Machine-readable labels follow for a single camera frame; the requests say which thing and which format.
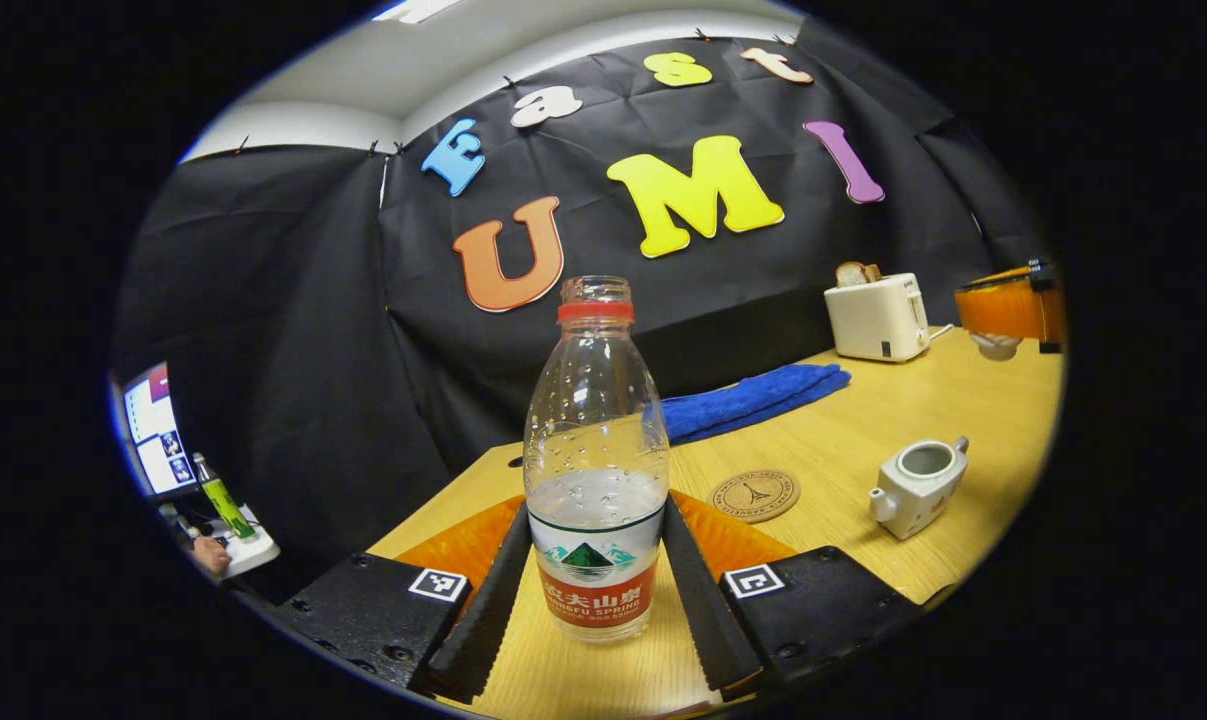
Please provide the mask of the green drink bottle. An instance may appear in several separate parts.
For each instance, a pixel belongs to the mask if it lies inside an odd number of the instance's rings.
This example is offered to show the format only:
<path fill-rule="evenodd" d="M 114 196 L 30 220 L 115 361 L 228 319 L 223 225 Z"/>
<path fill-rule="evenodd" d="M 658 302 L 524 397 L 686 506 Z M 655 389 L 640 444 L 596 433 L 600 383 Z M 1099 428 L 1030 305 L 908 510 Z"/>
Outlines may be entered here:
<path fill-rule="evenodd" d="M 218 513 L 218 519 L 222 519 L 227 523 L 234 537 L 243 539 L 243 542 L 253 542 L 257 534 L 256 529 L 253 529 L 251 521 L 239 510 L 237 501 L 233 501 L 231 492 L 225 486 L 225 480 L 218 478 L 218 474 L 206 462 L 202 452 L 193 452 L 192 459 L 193 468 L 196 468 L 197 482 L 199 482 L 202 492 L 206 496 L 206 501 L 210 501 L 216 513 Z"/>

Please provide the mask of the ceiling light panel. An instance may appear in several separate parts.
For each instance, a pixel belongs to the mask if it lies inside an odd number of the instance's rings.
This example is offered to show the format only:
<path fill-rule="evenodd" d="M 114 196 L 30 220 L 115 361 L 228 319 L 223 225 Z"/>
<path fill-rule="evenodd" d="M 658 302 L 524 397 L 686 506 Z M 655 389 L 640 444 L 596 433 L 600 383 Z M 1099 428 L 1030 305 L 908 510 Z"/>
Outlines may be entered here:
<path fill-rule="evenodd" d="M 416 27 L 460 2 L 462 0 L 396 0 L 380 8 L 371 22 L 400 22 L 407 27 Z"/>

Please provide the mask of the black backdrop cloth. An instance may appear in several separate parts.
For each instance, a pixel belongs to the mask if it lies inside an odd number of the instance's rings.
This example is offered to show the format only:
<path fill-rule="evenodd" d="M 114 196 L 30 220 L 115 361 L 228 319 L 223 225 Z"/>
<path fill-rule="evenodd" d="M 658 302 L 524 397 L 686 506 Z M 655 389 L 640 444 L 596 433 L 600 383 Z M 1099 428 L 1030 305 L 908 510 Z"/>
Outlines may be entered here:
<path fill-rule="evenodd" d="M 626 43 L 444 115 L 396 156 L 297 146 L 177 165 L 119 287 L 111 368 L 167 365 L 183 443 L 280 546 L 275 603 L 519 441 L 559 287 L 631 283 L 676 445 L 702 400 L 833 347 L 844 261 L 952 292 L 1046 254 L 986 146 L 810 19 L 792 46 Z"/>

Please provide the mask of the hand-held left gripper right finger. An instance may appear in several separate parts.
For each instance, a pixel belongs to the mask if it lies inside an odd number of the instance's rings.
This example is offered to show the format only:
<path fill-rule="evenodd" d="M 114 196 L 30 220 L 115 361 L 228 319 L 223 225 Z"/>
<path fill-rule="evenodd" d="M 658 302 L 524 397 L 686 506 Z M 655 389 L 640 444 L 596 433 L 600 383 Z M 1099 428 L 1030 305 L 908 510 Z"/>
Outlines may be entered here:
<path fill-rule="evenodd" d="M 841 548 L 798 552 L 676 488 L 663 542 L 705 679 L 723 699 L 823 677 L 926 611 Z"/>

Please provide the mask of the round cork coaster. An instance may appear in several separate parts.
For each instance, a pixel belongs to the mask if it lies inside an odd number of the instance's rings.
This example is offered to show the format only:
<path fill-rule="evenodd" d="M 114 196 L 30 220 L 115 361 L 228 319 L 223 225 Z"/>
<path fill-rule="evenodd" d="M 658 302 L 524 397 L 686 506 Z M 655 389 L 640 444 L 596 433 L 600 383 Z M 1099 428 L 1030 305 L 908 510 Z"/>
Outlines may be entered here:
<path fill-rule="evenodd" d="M 780 519 L 801 497 L 798 479 L 777 469 L 757 469 L 728 478 L 709 494 L 709 505 L 745 523 Z"/>

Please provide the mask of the blue towel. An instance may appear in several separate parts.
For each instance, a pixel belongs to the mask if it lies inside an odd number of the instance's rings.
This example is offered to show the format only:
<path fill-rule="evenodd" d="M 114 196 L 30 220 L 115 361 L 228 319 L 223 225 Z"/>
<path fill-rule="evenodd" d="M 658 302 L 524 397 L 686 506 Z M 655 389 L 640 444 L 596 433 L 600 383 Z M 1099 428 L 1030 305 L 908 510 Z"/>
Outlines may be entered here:
<path fill-rule="evenodd" d="M 795 406 L 832 396 L 850 384 L 851 374 L 841 365 L 781 365 L 735 386 L 663 400 L 664 420 L 671 445 L 721 437 L 762 423 Z"/>

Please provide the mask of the white side table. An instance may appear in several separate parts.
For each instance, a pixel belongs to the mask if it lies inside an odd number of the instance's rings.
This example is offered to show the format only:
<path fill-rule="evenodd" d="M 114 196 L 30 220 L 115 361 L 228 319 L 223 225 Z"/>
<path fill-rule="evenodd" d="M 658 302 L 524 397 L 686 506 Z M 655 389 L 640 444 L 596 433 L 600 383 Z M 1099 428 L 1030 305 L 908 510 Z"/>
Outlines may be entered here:
<path fill-rule="evenodd" d="M 202 529 L 202 533 L 215 538 L 218 544 L 223 544 L 225 551 L 227 551 L 231 560 L 227 570 L 225 570 L 225 576 L 227 578 L 241 575 L 243 573 L 247 573 L 247 570 L 260 568 L 266 562 L 276 560 L 280 554 L 280 548 L 278 548 L 268 529 L 257 521 L 247 503 L 239 505 L 239 513 L 241 513 L 243 519 L 246 519 L 247 527 L 253 529 L 253 534 L 246 539 L 234 534 L 229 525 L 225 523 L 225 520 L 218 519 L 218 516 L 197 523 L 197 528 Z"/>

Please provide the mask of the computer monitor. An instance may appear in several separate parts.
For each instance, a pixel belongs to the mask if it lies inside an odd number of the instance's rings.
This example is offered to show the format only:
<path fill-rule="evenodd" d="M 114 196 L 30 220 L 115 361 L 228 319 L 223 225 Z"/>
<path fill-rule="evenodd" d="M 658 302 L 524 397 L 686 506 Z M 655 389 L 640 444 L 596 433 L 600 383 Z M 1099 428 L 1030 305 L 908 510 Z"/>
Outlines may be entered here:
<path fill-rule="evenodd" d="M 158 501 L 199 488 L 177 429 L 168 364 L 151 365 L 119 386 L 115 396 L 119 437 L 135 469 L 138 492 Z"/>

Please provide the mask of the white toaster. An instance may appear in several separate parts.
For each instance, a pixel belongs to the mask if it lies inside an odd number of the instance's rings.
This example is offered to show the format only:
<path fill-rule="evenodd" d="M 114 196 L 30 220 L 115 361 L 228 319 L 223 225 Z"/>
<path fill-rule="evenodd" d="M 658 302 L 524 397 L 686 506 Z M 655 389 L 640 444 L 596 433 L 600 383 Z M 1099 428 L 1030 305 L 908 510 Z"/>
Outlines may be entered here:
<path fill-rule="evenodd" d="M 823 297 L 836 355 L 906 363 L 931 345 L 926 308 L 911 273 L 830 288 Z"/>

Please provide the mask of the white ceramic teacup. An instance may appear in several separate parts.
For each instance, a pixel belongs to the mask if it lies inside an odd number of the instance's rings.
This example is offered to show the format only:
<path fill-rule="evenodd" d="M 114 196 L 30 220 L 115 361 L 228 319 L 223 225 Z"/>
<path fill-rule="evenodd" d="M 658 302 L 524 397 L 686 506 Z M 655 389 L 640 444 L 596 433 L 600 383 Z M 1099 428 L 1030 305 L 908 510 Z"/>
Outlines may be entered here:
<path fill-rule="evenodd" d="M 920 439 L 879 466 L 871 514 L 900 542 L 932 523 L 960 487 L 968 469 L 969 439 Z"/>

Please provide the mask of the clear plastic water bottle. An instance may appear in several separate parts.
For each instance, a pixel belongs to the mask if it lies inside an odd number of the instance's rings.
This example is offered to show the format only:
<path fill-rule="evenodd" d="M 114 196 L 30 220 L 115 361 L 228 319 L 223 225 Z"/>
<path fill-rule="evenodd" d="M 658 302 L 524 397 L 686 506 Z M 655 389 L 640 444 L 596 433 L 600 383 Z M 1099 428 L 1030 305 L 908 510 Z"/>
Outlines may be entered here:
<path fill-rule="evenodd" d="M 533 560 L 559 628 L 611 643 L 651 616 L 670 441 L 625 279 L 568 279 L 556 322 L 521 445 Z"/>

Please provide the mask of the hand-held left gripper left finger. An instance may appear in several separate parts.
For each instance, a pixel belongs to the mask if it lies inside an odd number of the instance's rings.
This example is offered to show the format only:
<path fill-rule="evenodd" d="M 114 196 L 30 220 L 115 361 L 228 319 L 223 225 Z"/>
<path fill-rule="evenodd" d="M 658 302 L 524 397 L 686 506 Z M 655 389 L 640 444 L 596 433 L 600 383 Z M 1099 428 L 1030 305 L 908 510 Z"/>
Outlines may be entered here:
<path fill-rule="evenodd" d="M 383 684 L 470 703 L 492 673 L 530 544 L 524 498 L 511 497 L 396 560 L 355 554 L 273 615 Z"/>

